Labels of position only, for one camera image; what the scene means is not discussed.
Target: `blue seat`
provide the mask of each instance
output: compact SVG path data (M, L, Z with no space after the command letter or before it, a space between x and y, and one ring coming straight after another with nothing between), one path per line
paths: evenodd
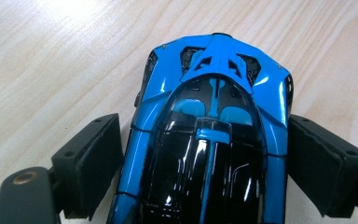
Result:
M237 106L226 106L223 108L220 113L220 120L227 123L252 125L252 118L249 112Z
M196 99L182 99L175 103L172 111L195 116L205 117L205 104Z

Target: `light wood tabletop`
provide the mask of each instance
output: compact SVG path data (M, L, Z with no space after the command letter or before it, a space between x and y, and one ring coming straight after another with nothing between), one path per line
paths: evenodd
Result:
M358 1L0 1L0 184L50 158L90 121L118 113L122 143L145 60L185 35L227 33L293 75L292 113L358 147ZM110 189L92 223L104 223ZM62 220L88 223L87 220ZM286 223L322 218L289 179Z

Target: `toy car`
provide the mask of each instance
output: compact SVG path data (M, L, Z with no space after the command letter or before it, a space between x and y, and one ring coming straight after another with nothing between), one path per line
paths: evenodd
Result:
M111 223L283 223L289 72L229 35L155 48Z

